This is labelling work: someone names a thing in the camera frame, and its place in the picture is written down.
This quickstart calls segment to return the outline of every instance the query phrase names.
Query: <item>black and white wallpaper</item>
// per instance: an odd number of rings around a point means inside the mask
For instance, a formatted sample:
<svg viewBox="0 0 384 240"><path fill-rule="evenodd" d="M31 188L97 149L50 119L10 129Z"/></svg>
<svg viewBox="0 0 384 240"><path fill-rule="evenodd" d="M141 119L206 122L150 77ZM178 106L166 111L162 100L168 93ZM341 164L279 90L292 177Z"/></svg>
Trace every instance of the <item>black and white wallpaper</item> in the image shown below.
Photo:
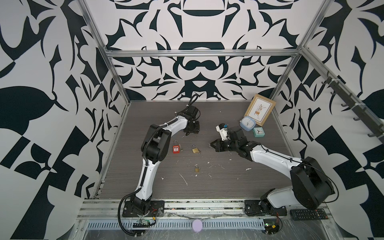
<svg viewBox="0 0 384 240"><path fill-rule="evenodd" d="M111 50L296 48L320 0L87 0Z"/></svg>
<svg viewBox="0 0 384 240"><path fill-rule="evenodd" d="M383 1L336 0L310 50L383 116ZM344 237L384 237L384 145L301 58L278 95L276 110L294 153L317 159L340 191L328 207ZM326 201L332 201L336 194Z"/></svg>
<svg viewBox="0 0 384 240"><path fill-rule="evenodd" d="M131 100L270 97L290 56L133 57L113 63Z"/></svg>
<svg viewBox="0 0 384 240"><path fill-rule="evenodd" d="M68 236L124 106L76 1L1 1L1 239Z"/></svg>

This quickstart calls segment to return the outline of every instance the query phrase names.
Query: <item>framed botanical print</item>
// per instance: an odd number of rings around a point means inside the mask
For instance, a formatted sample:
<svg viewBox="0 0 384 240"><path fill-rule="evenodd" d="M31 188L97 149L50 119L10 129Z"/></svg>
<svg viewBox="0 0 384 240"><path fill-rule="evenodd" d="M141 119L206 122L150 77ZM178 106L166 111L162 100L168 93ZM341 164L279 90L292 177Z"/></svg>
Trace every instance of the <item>framed botanical print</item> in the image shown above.
<svg viewBox="0 0 384 240"><path fill-rule="evenodd" d="M244 116L254 119L257 125L262 126L268 118L276 102L256 94Z"/></svg>

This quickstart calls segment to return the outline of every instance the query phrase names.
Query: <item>scratch on table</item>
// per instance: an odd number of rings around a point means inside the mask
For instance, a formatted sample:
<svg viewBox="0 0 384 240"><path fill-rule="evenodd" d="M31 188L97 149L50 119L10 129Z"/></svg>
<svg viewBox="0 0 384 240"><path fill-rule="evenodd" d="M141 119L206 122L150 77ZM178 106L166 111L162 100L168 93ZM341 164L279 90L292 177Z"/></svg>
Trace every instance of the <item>scratch on table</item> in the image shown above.
<svg viewBox="0 0 384 240"><path fill-rule="evenodd" d="M185 184L188 186L187 181L184 178L183 178L183 180L184 180Z"/></svg>

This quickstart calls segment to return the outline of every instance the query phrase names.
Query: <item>black mounting plate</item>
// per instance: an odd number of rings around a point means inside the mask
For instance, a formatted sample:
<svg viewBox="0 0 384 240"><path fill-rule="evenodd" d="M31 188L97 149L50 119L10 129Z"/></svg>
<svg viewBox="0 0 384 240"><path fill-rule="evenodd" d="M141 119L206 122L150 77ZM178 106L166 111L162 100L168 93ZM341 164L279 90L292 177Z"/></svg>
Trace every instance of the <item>black mounting plate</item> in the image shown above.
<svg viewBox="0 0 384 240"><path fill-rule="evenodd" d="M149 207L149 212L152 212L153 209L157 210L157 214L159 212L164 211L165 202L164 201L151 201L151 205ZM138 214L133 212L133 203L131 201L126 201L124 205L124 210L122 212L123 217L140 217Z"/></svg>
<svg viewBox="0 0 384 240"><path fill-rule="evenodd" d="M264 216L264 215L274 215L279 213L279 216L287 216L287 209L285 207L280 207L278 209L272 208L269 212L264 212L260 206L261 200L245 200L245 209L244 212L248 216Z"/></svg>

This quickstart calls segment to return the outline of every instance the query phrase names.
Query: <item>remote control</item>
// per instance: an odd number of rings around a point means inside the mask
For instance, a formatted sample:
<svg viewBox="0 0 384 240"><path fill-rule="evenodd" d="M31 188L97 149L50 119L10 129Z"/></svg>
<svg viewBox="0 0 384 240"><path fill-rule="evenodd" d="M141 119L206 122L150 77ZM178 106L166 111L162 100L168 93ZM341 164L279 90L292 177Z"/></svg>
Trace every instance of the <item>remote control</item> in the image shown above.
<svg viewBox="0 0 384 240"><path fill-rule="evenodd" d="M328 219L324 209L292 209L290 210L290 215L295 221Z"/></svg>

